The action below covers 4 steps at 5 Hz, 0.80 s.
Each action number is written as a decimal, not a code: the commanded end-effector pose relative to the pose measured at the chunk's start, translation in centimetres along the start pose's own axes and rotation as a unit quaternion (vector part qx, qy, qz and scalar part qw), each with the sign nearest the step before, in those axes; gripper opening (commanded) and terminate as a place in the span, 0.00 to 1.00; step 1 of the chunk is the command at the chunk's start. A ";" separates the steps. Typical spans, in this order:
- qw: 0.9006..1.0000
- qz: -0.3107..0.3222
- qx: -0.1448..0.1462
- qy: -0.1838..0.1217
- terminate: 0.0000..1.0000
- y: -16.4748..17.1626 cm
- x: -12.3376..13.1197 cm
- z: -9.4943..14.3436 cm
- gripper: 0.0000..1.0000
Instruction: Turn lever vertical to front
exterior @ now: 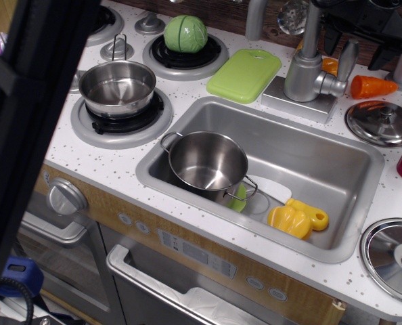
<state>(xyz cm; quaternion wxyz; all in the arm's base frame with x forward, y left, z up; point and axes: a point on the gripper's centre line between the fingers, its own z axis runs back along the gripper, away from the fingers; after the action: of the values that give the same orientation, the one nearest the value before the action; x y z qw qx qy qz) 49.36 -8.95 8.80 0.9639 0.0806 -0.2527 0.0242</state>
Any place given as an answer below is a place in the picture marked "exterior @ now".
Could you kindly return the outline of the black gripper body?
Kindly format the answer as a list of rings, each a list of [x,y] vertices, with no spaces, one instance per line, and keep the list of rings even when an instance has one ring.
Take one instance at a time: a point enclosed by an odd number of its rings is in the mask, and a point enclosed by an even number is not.
[[[318,1],[323,24],[379,45],[402,44],[402,1]]]

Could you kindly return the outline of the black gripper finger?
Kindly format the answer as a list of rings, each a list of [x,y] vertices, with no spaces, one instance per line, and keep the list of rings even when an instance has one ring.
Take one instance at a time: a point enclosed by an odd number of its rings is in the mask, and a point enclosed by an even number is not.
[[[332,55],[342,37],[343,32],[338,29],[334,24],[324,25],[324,43],[323,50],[328,54]]]
[[[389,44],[379,45],[372,56],[368,69],[380,70],[399,55],[402,55],[402,44],[398,46]]]

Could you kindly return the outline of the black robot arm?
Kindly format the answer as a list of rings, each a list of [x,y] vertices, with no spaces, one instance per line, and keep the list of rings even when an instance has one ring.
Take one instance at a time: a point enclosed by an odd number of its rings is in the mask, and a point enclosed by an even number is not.
[[[325,30],[323,50],[331,55],[343,34],[354,35],[378,45],[369,70],[384,68],[402,55],[402,1],[313,1],[322,12]]]

